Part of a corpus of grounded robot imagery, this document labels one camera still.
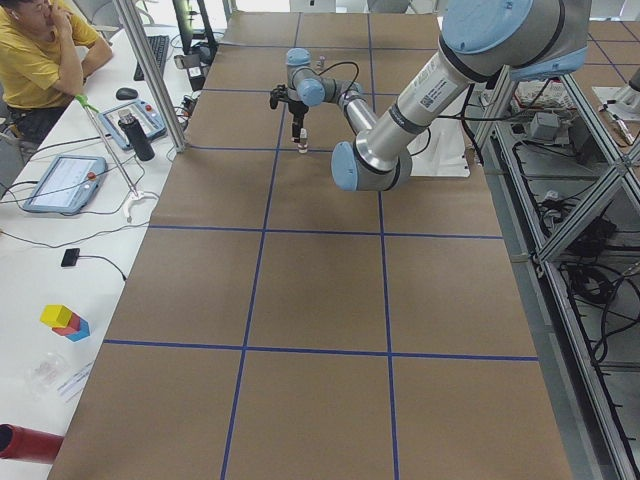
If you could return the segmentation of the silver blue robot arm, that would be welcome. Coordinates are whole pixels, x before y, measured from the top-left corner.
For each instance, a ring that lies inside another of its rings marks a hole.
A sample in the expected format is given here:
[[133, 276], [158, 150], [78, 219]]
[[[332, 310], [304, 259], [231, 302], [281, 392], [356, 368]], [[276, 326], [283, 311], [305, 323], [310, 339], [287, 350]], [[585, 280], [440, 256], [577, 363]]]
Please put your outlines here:
[[469, 85], [489, 81], [503, 67], [514, 81], [578, 70], [587, 56], [590, 12], [588, 1], [451, 1], [437, 52], [382, 116], [355, 81], [316, 73], [303, 48], [287, 52], [286, 82], [271, 91], [269, 105], [287, 104], [294, 142], [310, 108], [338, 105], [356, 137], [332, 152], [335, 184], [346, 191], [391, 190], [410, 176], [409, 144]]

